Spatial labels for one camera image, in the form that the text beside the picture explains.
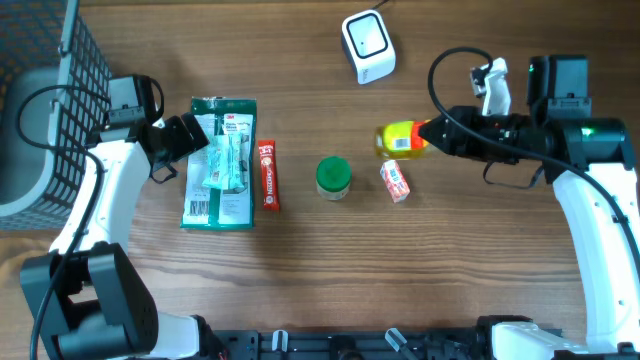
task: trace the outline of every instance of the wooden table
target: wooden table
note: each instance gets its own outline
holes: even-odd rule
[[[588,55],[594,115],[625,119],[640,148],[640,2],[397,0],[381,9],[396,70],[359,86],[339,32],[344,18],[370,5],[81,9],[115,73],[160,81],[166,114],[188,111],[192,96],[255,97],[257,137],[277,143],[282,211],[262,210],[256,186],[253,231],[179,229],[184,173],[144,186],[129,255],[158,308],[200,314],[216,329],[262,331],[470,326],[480,315],[522,314],[583,338],[580,274],[550,186],[488,186],[483,164],[433,156],[401,163],[411,194],[394,205],[378,173],[373,129],[437,115],[427,97],[429,66],[445,49],[471,45],[507,60],[512,110],[521,113],[528,112],[530,56]],[[441,66],[437,88],[445,104],[480,104],[468,72],[482,63],[460,55]],[[321,199],[315,189],[315,168],[329,155],[353,168],[351,193],[340,202]],[[524,163],[493,176],[526,183],[536,167]],[[32,317],[20,266],[44,254],[56,233],[0,233],[4,359],[27,356]]]

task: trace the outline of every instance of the green bottle cap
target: green bottle cap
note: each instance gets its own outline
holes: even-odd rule
[[[318,165],[316,181],[325,191],[340,192],[351,183],[351,167],[343,158],[328,157]]]

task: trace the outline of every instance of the red wrapper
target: red wrapper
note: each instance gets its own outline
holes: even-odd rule
[[[278,181],[276,173],[276,141],[258,140],[260,151],[260,168],[262,169],[262,191],[264,192],[264,208],[280,211],[278,200]]]

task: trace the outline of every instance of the barcode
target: barcode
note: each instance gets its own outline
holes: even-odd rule
[[[393,142],[394,150],[410,150],[411,140],[409,138],[395,139]]]
[[[389,175],[391,175],[391,180],[395,181],[400,181],[400,177],[398,176],[398,172],[396,171],[396,169],[391,169],[391,171],[389,171]]]
[[[191,201],[189,206],[189,216],[209,215],[208,201]]]

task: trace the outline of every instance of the plastic crate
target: plastic crate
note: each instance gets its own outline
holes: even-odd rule
[[[0,2],[0,229],[64,226],[84,175],[84,156],[31,147],[15,131],[16,112],[49,85],[82,86],[107,95],[109,66],[78,1]],[[50,91],[25,108],[22,128],[37,141],[79,146],[108,104],[84,92]]]

